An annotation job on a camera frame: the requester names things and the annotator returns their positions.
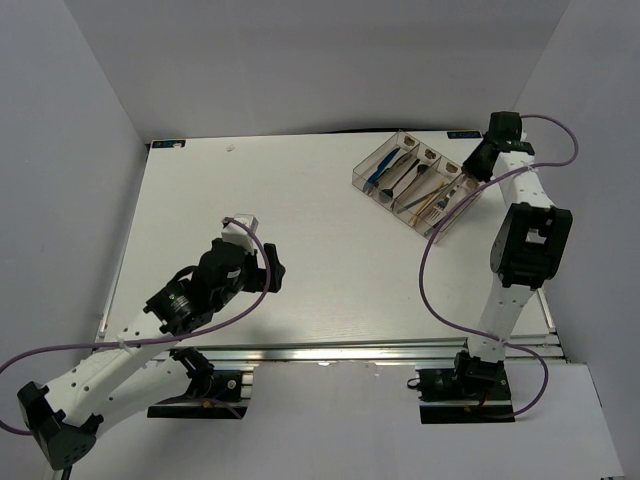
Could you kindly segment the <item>orange chopstick crosswise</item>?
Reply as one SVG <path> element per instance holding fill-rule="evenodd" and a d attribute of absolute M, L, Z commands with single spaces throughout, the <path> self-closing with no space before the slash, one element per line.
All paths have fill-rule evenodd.
<path fill-rule="evenodd" d="M 449 186 L 449 184 L 448 184 L 448 183 L 442 183 L 438 188 L 440 188 L 440 187 L 442 187 L 442 186 L 446 186 L 446 188 L 447 188 L 447 187 Z M 415 215 L 416 215 L 416 216 L 420 216 L 420 215 L 421 215 L 421 214 L 426 210 L 426 208 L 427 208 L 427 207 L 428 207 L 428 206 L 433 202 L 433 200 L 434 200 L 434 199 L 435 199 L 435 198 L 436 198 L 440 193 L 438 193 L 438 194 L 434 195 L 434 196 L 433 196 L 432 198 L 430 198 L 429 200 L 425 200 L 424 202 L 422 202 L 422 203 L 421 203 L 421 205 L 420 205 L 420 207 L 419 207 L 419 208 L 418 208 L 418 210 L 416 211 Z"/>

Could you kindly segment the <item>black steak knife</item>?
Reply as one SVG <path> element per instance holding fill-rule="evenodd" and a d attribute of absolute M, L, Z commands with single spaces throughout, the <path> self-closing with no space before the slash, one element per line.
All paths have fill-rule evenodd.
<path fill-rule="evenodd" d="M 411 160 L 413 154 L 411 152 L 406 152 L 402 156 L 400 156 L 397 160 L 395 160 L 389 167 L 387 167 L 383 173 L 379 176 L 378 180 L 381 181 L 383 178 L 393 174 L 397 169 L 401 168 L 408 160 Z"/>

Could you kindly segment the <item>blue knife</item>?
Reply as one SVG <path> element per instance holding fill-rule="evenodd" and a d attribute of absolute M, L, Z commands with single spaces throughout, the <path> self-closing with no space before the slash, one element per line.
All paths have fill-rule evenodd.
<path fill-rule="evenodd" d="M 399 152 L 399 150 L 400 148 L 396 147 L 385 155 L 385 157 L 376 166 L 375 171 L 368 177 L 366 181 L 367 184 L 374 184 L 378 180 L 378 178 L 382 175 L 382 173 L 388 167 L 389 163 L 394 159 L 396 154 Z"/>

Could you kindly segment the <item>black spoon long handle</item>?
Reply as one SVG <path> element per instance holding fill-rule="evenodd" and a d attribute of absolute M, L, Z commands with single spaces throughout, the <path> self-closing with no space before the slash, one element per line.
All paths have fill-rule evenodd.
<path fill-rule="evenodd" d="M 402 173 L 402 175 L 395 181 L 395 183 L 388 188 L 385 188 L 379 192 L 378 200 L 382 204 L 390 203 L 394 198 L 394 190 L 396 187 L 404 180 L 404 178 L 411 172 L 411 170 L 416 167 L 420 163 L 419 159 L 416 159 L 412 162 L 412 164 L 407 168 L 406 171 Z"/>

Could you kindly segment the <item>orange chopstick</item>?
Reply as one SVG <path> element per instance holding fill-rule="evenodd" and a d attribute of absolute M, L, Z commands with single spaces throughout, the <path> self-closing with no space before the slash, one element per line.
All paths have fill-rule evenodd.
<path fill-rule="evenodd" d="M 446 187 L 446 184 L 444 182 L 441 182 L 441 184 L 438 186 L 437 189 L 435 189 L 434 191 L 430 192 L 425 199 L 420 203 L 419 207 L 417 208 L 417 210 L 414 212 L 413 216 L 411 217 L 410 220 L 410 225 L 411 226 L 415 226 L 415 224 L 418 222 L 419 219 L 419 215 L 422 214 L 422 212 L 426 209 L 426 207 L 431 203 L 432 199 L 437 196 L 439 194 L 439 192 Z"/>

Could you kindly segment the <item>green handled fork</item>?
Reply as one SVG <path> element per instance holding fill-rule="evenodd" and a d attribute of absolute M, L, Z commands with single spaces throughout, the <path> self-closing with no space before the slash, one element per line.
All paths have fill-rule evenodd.
<path fill-rule="evenodd" d="M 452 199 L 462 190 L 461 187 L 452 187 L 447 191 L 444 196 L 441 196 L 430 209 L 427 215 L 427 223 L 431 227 L 435 227 L 443 218 L 447 212 L 449 204 Z"/>

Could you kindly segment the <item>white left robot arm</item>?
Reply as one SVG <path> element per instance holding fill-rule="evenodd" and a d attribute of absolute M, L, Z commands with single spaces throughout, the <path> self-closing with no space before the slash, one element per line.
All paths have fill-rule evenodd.
<path fill-rule="evenodd" d="M 198 265 L 179 270 L 147 300 L 120 332 L 120 345 L 101 349 L 45 384 L 29 382 L 17 393 L 25 424 L 50 467 L 64 471 L 82 459 L 100 435 L 164 400 L 236 401 L 227 384 L 196 348 L 176 349 L 177 337 L 208 324 L 238 293 L 280 290 L 286 269 L 275 245 L 258 253 L 217 238 Z"/>

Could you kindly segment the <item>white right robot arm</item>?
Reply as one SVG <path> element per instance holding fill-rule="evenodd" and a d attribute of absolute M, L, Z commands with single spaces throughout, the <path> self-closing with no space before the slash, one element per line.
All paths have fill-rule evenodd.
<path fill-rule="evenodd" d="M 490 252 L 493 281 L 479 332 L 468 337 L 451 374 L 453 390 L 466 399 L 501 380 L 505 343 L 533 293 L 556 275 L 568 240 L 573 216 L 548 197 L 534 163 L 521 115 L 499 111 L 463 164 L 483 184 L 495 179 L 507 207 Z"/>

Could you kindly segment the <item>right blue corner marker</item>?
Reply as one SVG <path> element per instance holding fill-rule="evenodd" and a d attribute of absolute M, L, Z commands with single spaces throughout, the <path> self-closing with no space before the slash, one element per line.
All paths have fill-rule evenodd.
<path fill-rule="evenodd" d="M 455 130 L 447 131 L 449 139 L 480 139 L 482 134 L 477 130 Z"/>

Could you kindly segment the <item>blue corner marker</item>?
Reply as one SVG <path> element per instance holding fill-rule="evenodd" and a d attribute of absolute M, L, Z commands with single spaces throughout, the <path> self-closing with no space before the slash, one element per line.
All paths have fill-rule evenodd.
<path fill-rule="evenodd" d="M 477 130 L 455 130 L 447 131 L 449 139 L 480 139 L 482 134 Z"/>
<path fill-rule="evenodd" d="M 184 139 L 171 139 L 171 140 L 155 140 L 150 144 L 151 149 L 173 149 L 184 148 L 186 141 Z"/>

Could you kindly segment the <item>smoky clear divided organizer tray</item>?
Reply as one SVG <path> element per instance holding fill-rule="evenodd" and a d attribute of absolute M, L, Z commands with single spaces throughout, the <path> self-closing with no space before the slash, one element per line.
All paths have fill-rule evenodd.
<path fill-rule="evenodd" d="M 470 151 L 474 150 L 480 143 L 482 137 L 480 139 L 449 139 L 446 132 L 447 131 L 431 131 L 427 134 L 427 139 L 423 141 L 407 131 L 399 130 L 393 133 L 381 146 L 355 166 L 352 171 L 352 185 L 355 188 L 359 189 L 363 194 L 385 208 L 418 234 L 427 239 L 433 238 L 435 241 L 439 241 L 441 237 L 445 236 L 459 217 L 463 216 L 476 202 L 475 199 L 471 199 L 463 204 L 462 207 L 457 206 L 464 197 L 479 187 L 478 181 L 462 172 L 463 161 L 453 159 L 450 153 L 455 147 L 468 146 L 469 149 L 462 151 L 462 157 L 467 158 Z M 387 153 L 396 147 L 399 147 L 400 150 L 389 163 L 388 167 L 406 152 L 413 154 L 412 159 L 408 160 L 401 168 L 386 178 L 383 178 L 381 181 L 377 180 L 374 184 L 367 184 L 366 181 L 368 177 L 375 171 L 378 163 Z M 417 165 L 396 187 L 393 200 L 387 204 L 380 203 L 378 200 L 379 192 L 391 187 L 416 159 L 420 160 L 418 165 L 427 164 L 430 166 L 425 175 L 421 179 L 415 180 Z M 420 204 L 409 210 L 406 210 L 405 206 L 437 189 L 441 182 L 448 183 L 449 186 L 442 191 L 419 216 L 415 226 L 411 226 L 411 217 Z M 435 227 L 431 227 L 426 220 L 428 212 L 434 203 L 441 196 L 444 196 L 452 187 L 461 187 L 462 190 L 452 199 L 444 218 Z"/>

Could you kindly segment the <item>left blue corner marker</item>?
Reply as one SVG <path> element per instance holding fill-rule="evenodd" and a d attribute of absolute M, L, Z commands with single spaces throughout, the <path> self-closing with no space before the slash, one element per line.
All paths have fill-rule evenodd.
<path fill-rule="evenodd" d="M 171 139 L 171 140 L 155 140 L 150 144 L 151 149 L 173 149 L 184 148 L 186 141 L 184 139 Z"/>

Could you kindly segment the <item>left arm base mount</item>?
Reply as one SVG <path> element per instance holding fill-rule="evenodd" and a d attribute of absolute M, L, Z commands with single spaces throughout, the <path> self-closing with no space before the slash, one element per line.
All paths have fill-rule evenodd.
<path fill-rule="evenodd" d="M 243 390 L 247 374 L 216 367 L 195 347 L 171 349 L 169 359 L 179 362 L 189 379 L 186 392 L 147 409 L 151 419 L 241 420 L 248 410 L 249 395 Z"/>

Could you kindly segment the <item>aluminium table edge rail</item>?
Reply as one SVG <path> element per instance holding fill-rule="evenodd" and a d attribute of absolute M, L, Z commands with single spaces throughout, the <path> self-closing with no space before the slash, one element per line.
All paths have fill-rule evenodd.
<path fill-rule="evenodd" d="M 349 341 L 271 345 L 208 345 L 198 350 L 214 361 L 422 361 L 448 360 L 462 350 L 461 338 L 440 340 Z"/>

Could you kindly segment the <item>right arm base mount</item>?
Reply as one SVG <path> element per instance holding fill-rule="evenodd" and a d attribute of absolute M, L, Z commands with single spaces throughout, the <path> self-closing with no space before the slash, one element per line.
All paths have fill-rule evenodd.
<path fill-rule="evenodd" d="M 450 368 L 423 368 L 406 382 L 419 398 L 424 425 L 512 423 L 515 414 L 504 363 L 459 352 Z"/>

